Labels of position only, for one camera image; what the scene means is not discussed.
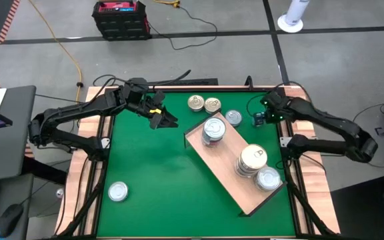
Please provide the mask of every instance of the computer mouse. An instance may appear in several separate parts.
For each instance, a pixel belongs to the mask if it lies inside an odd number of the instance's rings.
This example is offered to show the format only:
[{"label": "computer mouse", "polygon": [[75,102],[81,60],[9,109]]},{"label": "computer mouse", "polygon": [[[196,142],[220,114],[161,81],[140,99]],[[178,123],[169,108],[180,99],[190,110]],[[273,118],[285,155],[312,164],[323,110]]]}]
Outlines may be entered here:
[{"label": "computer mouse", "polygon": [[8,237],[14,231],[17,222],[23,213],[20,204],[10,205],[0,217],[0,237]]}]

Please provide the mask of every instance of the can lid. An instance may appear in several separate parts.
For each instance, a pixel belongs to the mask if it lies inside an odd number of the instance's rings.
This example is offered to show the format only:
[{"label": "can lid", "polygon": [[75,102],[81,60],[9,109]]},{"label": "can lid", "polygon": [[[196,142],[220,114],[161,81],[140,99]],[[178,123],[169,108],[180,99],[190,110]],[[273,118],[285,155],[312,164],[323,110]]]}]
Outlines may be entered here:
[{"label": "can lid", "polygon": [[205,100],[205,109],[209,112],[215,112],[219,108],[221,108],[221,102],[215,97],[209,97]]},{"label": "can lid", "polygon": [[112,183],[109,187],[109,198],[112,201],[123,201],[128,194],[128,187],[124,182],[118,181]]},{"label": "can lid", "polygon": [[281,182],[279,173],[272,167],[264,167],[260,169],[257,173],[257,180],[260,186],[268,190],[276,189]]},{"label": "can lid", "polygon": [[226,125],[220,118],[212,117],[204,123],[204,132],[210,138],[218,139],[225,134]]},{"label": "can lid", "polygon": [[192,95],[187,100],[187,105],[194,110],[201,109],[204,107],[204,98],[200,95]]},{"label": "can lid", "polygon": [[266,164],[267,154],[264,148],[256,144],[250,144],[242,150],[241,159],[246,166],[260,169]]},{"label": "can lid", "polygon": [[243,116],[236,110],[229,110],[225,118],[232,125],[238,125],[243,120]]}]

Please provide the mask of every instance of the green table surface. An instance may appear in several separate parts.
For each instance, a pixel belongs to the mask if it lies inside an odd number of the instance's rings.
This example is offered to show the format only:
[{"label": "green table surface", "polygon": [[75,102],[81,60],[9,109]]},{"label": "green table surface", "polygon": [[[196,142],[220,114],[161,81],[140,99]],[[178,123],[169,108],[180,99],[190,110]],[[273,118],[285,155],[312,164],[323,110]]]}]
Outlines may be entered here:
[{"label": "green table surface", "polygon": [[[276,126],[253,127],[246,111],[248,100],[261,93],[199,94],[219,98],[222,114],[240,111],[238,132],[246,142],[265,148],[268,166],[275,167],[281,160]],[[164,104],[179,119],[178,128],[152,130],[148,119],[129,111],[116,116],[97,236],[294,236],[286,187],[251,217],[240,217],[238,204],[194,149],[184,148],[183,132],[209,116],[204,110],[189,110],[191,95],[166,93]],[[263,110],[259,98],[252,100],[250,110]],[[284,179],[283,171],[279,173]],[[116,181],[129,187],[124,202],[114,202],[107,194]]]}]

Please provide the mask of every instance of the yellow cable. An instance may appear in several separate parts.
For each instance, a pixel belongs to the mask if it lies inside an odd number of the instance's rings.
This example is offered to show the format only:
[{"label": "yellow cable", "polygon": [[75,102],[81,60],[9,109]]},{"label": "yellow cable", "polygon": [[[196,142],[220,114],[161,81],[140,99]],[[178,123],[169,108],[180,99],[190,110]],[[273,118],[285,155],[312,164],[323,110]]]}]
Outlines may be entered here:
[{"label": "yellow cable", "polygon": [[175,0],[175,1],[160,1],[160,0],[153,0],[156,3],[162,3],[162,4],[167,4],[167,5],[172,5],[175,8],[178,8],[180,6],[180,0]]},{"label": "yellow cable", "polygon": [[[48,24],[47,20],[45,20],[44,16],[41,14],[41,12],[38,10],[38,8],[35,6],[35,4],[33,4],[32,0],[29,0],[29,2],[32,4],[33,8],[38,12],[39,16],[42,18],[42,20],[44,20],[45,24],[47,25],[48,29],[50,30],[51,32],[51,35],[53,36],[54,38],[54,41],[56,41],[56,43],[58,43],[60,45],[60,47],[66,52],[66,54],[69,56],[69,58],[71,58],[73,64],[75,64],[77,70],[78,70],[78,75],[79,75],[79,82],[82,83],[83,82],[83,74],[81,72],[81,69],[79,68],[79,65],[78,65],[78,62],[72,57],[72,55],[66,50],[66,48],[59,42],[59,40],[57,40],[54,32],[53,32],[53,29],[50,27],[50,24]],[[76,96],[76,101],[79,101],[79,90],[81,89],[80,86],[78,86],[78,90],[77,90],[77,96]]]}]

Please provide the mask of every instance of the silver can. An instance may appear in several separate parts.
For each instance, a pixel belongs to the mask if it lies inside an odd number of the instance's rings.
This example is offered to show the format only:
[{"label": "silver can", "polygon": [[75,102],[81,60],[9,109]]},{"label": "silver can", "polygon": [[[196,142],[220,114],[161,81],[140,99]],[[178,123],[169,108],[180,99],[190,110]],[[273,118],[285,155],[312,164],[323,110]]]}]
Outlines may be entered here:
[{"label": "silver can", "polygon": [[209,97],[204,103],[205,111],[208,113],[214,113],[221,108],[221,102],[215,97]]},{"label": "silver can", "polygon": [[204,122],[202,140],[208,147],[217,146],[226,133],[225,123],[217,117],[209,118]]},{"label": "silver can", "polygon": [[281,178],[274,168],[264,167],[257,172],[254,182],[260,190],[272,191],[280,186]]},{"label": "silver can", "polygon": [[204,98],[200,95],[192,95],[188,98],[187,105],[192,111],[200,111],[204,108]]},{"label": "silver can", "polygon": [[246,146],[235,162],[235,172],[241,177],[251,177],[267,162],[264,148],[250,144]]},{"label": "silver can", "polygon": [[236,110],[229,110],[226,112],[225,118],[232,125],[232,127],[238,126],[243,120],[243,116]]},{"label": "silver can", "polygon": [[109,187],[109,198],[112,201],[124,201],[128,196],[128,187],[124,182],[112,183]]}]

